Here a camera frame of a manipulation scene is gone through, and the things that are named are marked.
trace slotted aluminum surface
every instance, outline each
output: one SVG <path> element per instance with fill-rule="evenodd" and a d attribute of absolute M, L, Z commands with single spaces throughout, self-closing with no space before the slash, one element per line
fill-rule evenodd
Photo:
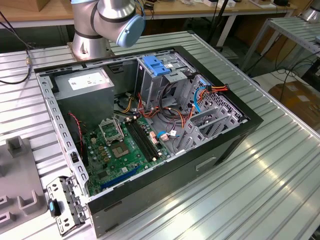
<path fill-rule="evenodd" d="M 320 23 L 309 23 L 296 16 L 273 18 L 269 25 L 310 52 L 320 52 L 320 44 L 316 42 L 316 37 L 320 36 Z"/>
<path fill-rule="evenodd" d="M 174 45 L 184 46 L 229 84 L 264 122 L 227 161 L 102 239 L 308 239 L 320 224 L 319 135 L 196 35 L 144 36 L 130 49 L 113 44 L 112 50 L 122 54 Z M 21 79 L 25 57 L 24 52 L 0 54 L 0 79 Z M 74 61 L 66 46 L 34 50 L 32 57 L 42 67 Z M 70 175 L 34 73 L 25 83 L 0 85 L 0 144 L 17 135 L 30 139 L 43 189 L 54 178 Z M 0 236 L 46 238 L 60 239 L 49 212 Z M 89 221 L 65 237 L 94 238 Z"/>

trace blue drive bay latch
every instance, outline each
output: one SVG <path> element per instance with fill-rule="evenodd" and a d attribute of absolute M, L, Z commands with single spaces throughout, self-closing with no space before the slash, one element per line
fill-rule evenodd
<path fill-rule="evenodd" d="M 155 76 L 171 73 L 171 70 L 166 68 L 155 56 L 143 56 L 142 59 Z"/>

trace blue pci slot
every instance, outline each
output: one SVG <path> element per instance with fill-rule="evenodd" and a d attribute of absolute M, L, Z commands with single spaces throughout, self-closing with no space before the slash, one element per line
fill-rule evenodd
<path fill-rule="evenodd" d="M 132 177 L 133 175 L 135 175 L 135 174 L 137 173 L 137 170 L 138 170 L 140 167 L 141 167 L 141 166 L 137 166 L 136 168 L 132 169 L 131 171 L 128 171 L 127 173 L 125 173 L 125 174 L 123 174 L 123 175 L 121 175 L 121 176 L 118 176 L 118 177 L 116 177 L 115 179 L 112 179 L 111 181 L 108 181 L 108 182 L 106 182 L 106 183 L 104 183 L 104 184 L 101 184 L 101 185 L 100 185 L 101 191 L 102 191 L 103 189 L 106 189 L 106 188 L 112 186 L 112 185 L 115 185 L 115 184 L 117 184 L 117 183 L 120 183 L 121 181 L 123 181 L 123 180 L 125 180 L 125 179 L 127 179 L 127 178 L 129 178 L 129 177 Z"/>

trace table leg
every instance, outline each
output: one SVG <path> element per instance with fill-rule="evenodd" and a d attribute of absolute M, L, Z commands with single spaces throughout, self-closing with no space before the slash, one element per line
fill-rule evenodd
<path fill-rule="evenodd" d="M 255 40 L 253 41 L 251 47 L 249 48 L 248 52 L 246 53 L 244 60 L 243 60 L 243 64 L 241 65 L 240 69 L 242 71 L 245 71 L 246 66 L 249 63 L 249 60 L 251 59 L 252 55 L 254 54 L 255 50 L 258 47 L 258 44 L 260 43 L 261 39 L 264 37 L 266 31 L 269 28 L 269 19 L 265 20 L 260 32 L 258 33 L 258 35 L 256 36 Z"/>
<path fill-rule="evenodd" d="M 219 41 L 218 43 L 216 44 L 217 47 L 222 47 L 225 43 L 225 40 L 230 32 L 230 29 L 232 27 L 232 25 L 234 24 L 235 22 L 235 19 L 236 19 L 237 15 L 231 15 L 228 17 L 228 20 L 226 21 L 226 24 L 224 26 L 224 29 L 221 33 L 221 36 L 219 38 Z"/>
<path fill-rule="evenodd" d="M 291 17 L 293 11 L 288 11 L 285 14 L 285 18 L 289 18 Z M 269 39 L 268 43 L 265 45 L 263 51 L 261 52 L 261 56 L 264 55 L 272 46 L 272 44 L 274 43 L 274 41 L 277 39 L 277 37 L 279 36 L 279 32 L 274 32 L 274 34 L 272 35 L 272 37 Z"/>

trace blue wire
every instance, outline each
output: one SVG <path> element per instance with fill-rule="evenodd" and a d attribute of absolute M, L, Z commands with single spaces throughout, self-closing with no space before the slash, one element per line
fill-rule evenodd
<path fill-rule="evenodd" d="M 165 133 L 166 133 L 165 131 L 161 131 L 161 132 L 158 133 L 158 135 L 157 135 L 156 137 L 157 137 L 157 138 L 160 138 L 160 136 L 163 135 L 163 134 L 165 134 Z"/>
<path fill-rule="evenodd" d="M 201 89 L 206 89 L 205 87 L 199 87 L 197 90 L 195 90 L 195 93 L 194 93 L 194 106 L 195 106 L 195 109 L 200 113 L 201 112 L 201 110 L 200 110 L 200 108 L 199 108 L 199 106 L 198 106 L 198 103 L 197 103 L 197 92 L 199 91 L 199 90 L 201 90 Z"/>
<path fill-rule="evenodd" d="M 140 5 L 140 8 L 141 8 L 141 10 L 142 10 L 142 13 L 143 13 L 143 23 L 144 23 L 144 25 L 143 25 L 143 30 L 145 30 L 145 28 L 146 28 L 146 14 L 145 14 L 145 9 L 144 9 L 144 7 L 141 5 L 141 3 L 139 2 L 139 0 L 134 0 L 136 3 L 138 3 L 139 5 Z"/>

